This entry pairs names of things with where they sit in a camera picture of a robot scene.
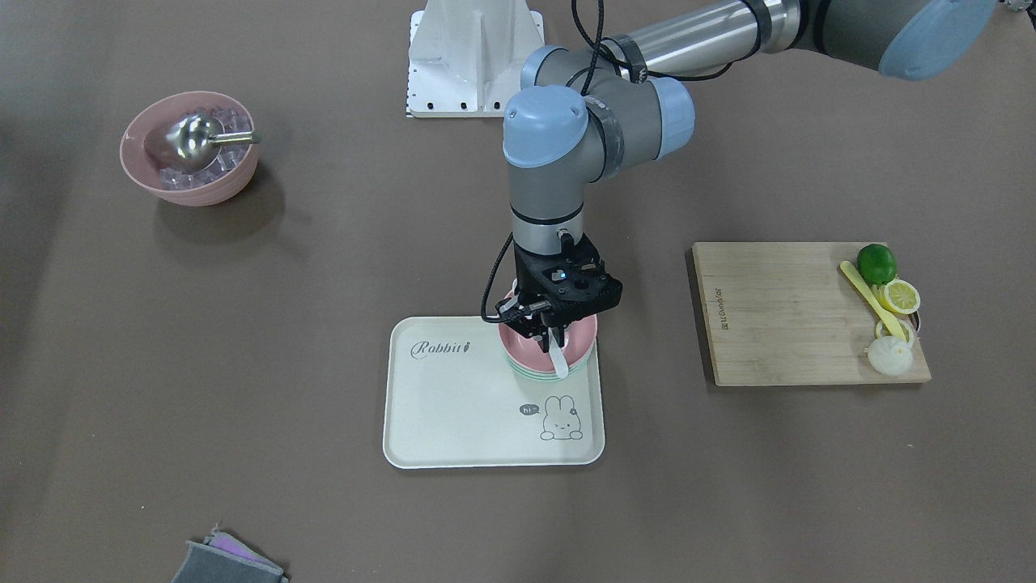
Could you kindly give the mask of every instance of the yellow spatula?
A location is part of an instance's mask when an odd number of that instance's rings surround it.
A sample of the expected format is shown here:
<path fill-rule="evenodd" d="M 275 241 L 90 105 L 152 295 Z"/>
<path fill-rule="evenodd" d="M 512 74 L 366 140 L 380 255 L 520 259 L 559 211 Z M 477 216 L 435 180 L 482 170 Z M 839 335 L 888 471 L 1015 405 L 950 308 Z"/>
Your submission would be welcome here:
<path fill-rule="evenodd" d="M 874 311 L 877 318 L 882 319 L 882 322 L 885 323 L 885 327 L 888 328 L 889 333 L 900 341 L 906 341 L 906 334 L 903 333 L 903 327 L 899 325 L 899 321 L 896 317 L 892 316 L 889 311 L 883 309 L 882 305 L 877 303 L 877 298 L 874 297 L 874 293 L 870 290 L 870 287 L 867 287 L 867 282 L 863 280 L 863 275 L 856 269 L 856 265 L 854 265 L 852 261 L 842 261 L 838 263 L 838 267 L 843 273 L 845 273 L 845 279 L 847 279 L 848 282 L 853 284 L 853 287 L 856 287 L 856 290 L 859 291 L 860 295 L 863 296 L 863 299 L 867 302 L 867 305 L 870 307 L 870 310 Z"/>

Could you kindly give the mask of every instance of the table surface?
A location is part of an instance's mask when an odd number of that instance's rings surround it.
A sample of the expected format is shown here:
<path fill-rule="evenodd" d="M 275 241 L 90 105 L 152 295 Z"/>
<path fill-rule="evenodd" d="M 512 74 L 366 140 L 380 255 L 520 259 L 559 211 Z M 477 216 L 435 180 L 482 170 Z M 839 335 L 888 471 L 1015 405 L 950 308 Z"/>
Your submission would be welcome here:
<path fill-rule="evenodd" d="M 579 45 L 568 3 L 531 4 Z M 408 472 L 381 453 L 390 332 L 474 314 L 509 229 L 499 120 L 404 116 L 423 7 L 0 1 L 0 580 L 168 581 L 215 523 L 298 582 L 1031 578 L 1023 16 L 924 83 L 789 51 L 691 84 L 692 143 L 588 188 L 626 284 L 603 457 Z M 618 32 L 689 7 L 607 8 Z M 209 208 L 117 155 L 190 89 L 267 137 Z M 694 241 L 874 239 L 924 294 L 931 382 L 710 382 Z"/>

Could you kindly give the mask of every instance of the wooden cutting board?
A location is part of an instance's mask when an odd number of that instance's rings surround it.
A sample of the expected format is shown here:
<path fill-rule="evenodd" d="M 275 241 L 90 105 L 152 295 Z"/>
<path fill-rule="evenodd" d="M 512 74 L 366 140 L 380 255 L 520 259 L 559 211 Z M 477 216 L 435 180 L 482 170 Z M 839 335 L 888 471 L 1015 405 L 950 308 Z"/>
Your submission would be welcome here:
<path fill-rule="evenodd" d="M 867 242 L 695 242 L 709 353 L 718 386 L 860 385 L 931 380 L 914 345 L 900 377 L 864 353 L 877 317 L 838 269 Z"/>

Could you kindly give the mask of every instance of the pink bowl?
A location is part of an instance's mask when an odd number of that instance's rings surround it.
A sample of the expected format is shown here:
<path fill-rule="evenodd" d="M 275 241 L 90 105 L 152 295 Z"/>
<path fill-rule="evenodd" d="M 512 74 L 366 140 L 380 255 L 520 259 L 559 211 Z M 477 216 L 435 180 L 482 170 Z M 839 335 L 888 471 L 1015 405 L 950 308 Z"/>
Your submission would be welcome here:
<path fill-rule="evenodd" d="M 500 334 L 500 343 L 503 350 L 519 366 L 536 373 L 552 374 L 554 365 L 550 361 L 550 356 L 540 350 L 540 345 L 536 341 L 523 338 L 521 334 L 511 330 L 505 324 L 497 325 Z M 569 329 L 565 331 L 565 347 L 562 354 L 569 367 L 575 367 L 589 354 L 594 348 L 594 341 L 597 340 L 597 316 L 584 318 L 578 322 L 573 322 Z"/>
<path fill-rule="evenodd" d="M 177 119 L 199 107 L 236 109 L 247 115 L 255 128 L 252 114 L 237 99 L 212 91 L 188 91 L 168 96 L 148 106 L 130 122 L 119 144 L 119 159 L 127 176 L 151 194 L 176 204 L 206 206 L 223 202 L 234 196 L 252 179 L 259 164 L 256 144 L 249 145 L 244 157 L 230 172 L 198 187 L 166 190 L 159 178 L 159 168 L 144 151 L 144 138 L 155 127 L 171 125 Z"/>

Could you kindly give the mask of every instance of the cloth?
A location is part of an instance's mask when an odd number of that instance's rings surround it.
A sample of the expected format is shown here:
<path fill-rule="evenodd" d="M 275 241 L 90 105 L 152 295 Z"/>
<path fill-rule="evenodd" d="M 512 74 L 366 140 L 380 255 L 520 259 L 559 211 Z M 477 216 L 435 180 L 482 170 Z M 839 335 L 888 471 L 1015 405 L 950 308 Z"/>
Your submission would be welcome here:
<path fill-rule="evenodd" d="M 284 570 L 219 528 L 202 543 L 188 541 L 188 556 L 172 583 L 288 583 Z"/>

